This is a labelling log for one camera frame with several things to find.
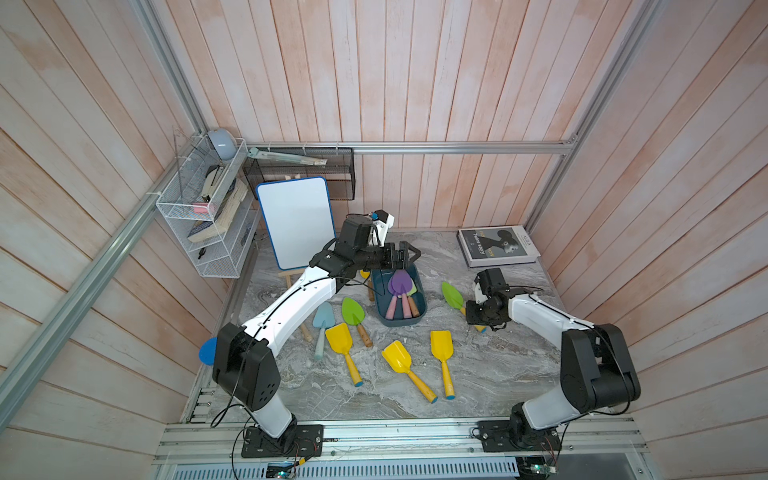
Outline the purple shovel with pink handle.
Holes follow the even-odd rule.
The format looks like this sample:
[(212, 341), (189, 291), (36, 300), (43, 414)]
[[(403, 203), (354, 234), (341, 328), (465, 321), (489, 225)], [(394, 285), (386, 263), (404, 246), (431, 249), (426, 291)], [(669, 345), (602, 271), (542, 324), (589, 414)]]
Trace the purple shovel with pink handle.
[(403, 317), (406, 319), (412, 318), (412, 308), (410, 306), (409, 292), (413, 287), (413, 280), (406, 270), (396, 270), (393, 274), (395, 290), (398, 294), (398, 298), (401, 300)]

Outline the green trowel with yellow handle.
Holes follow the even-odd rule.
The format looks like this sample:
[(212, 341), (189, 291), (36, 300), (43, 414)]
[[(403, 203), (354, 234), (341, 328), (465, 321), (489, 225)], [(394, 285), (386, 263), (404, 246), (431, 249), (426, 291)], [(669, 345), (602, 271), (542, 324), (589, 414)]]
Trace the green trowel with yellow handle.
[(446, 303), (465, 316), (466, 302), (463, 295), (453, 285), (445, 281), (441, 283), (441, 291)]

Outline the teal plastic storage box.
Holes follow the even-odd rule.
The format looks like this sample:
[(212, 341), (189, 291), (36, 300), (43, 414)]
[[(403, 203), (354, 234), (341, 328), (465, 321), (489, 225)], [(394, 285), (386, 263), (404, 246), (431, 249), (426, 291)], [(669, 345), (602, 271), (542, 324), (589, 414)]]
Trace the teal plastic storage box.
[(424, 288), (415, 265), (408, 272), (412, 288), (407, 295), (394, 297), (390, 279), (394, 270), (373, 270), (370, 276), (374, 290), (375, 311), (380, 322), (387, 327), (405, 327), (420, 322), (427, 312)]

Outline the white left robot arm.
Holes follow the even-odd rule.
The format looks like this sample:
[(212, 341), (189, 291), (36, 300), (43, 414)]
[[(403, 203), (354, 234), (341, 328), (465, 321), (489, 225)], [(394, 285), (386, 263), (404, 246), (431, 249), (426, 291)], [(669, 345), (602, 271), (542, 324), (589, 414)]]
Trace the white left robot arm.
[(299, 279), (274, 303), (243, 325), (226, 324), (216, 337), (212, 380), (239, 400), (269, 442), (289, 447), (297, 420), (278, 389), (276, 357), (309, 314), (355, 279), (360, 270), (397, 270), (421, 255), (410, 243), (386, 240), (395, 217), (384, 210), (350, 214), (341, 233), (309, 261)]

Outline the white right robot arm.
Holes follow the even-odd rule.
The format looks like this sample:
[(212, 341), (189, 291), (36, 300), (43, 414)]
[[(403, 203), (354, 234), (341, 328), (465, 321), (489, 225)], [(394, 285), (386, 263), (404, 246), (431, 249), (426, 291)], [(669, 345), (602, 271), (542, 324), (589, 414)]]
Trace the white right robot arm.
[(515, 322), (560, 351), (558, 386), (513, 407), (515, 440), (543, 436), (593, 411), (630, 405), (640, 397), (633, 360), (617, 326), (593, 324), (557, 309), (531, 289), (507, 283), (499, 268), (476, 275), (474, 295), (466, 304), (468, 324), (497, 331)]

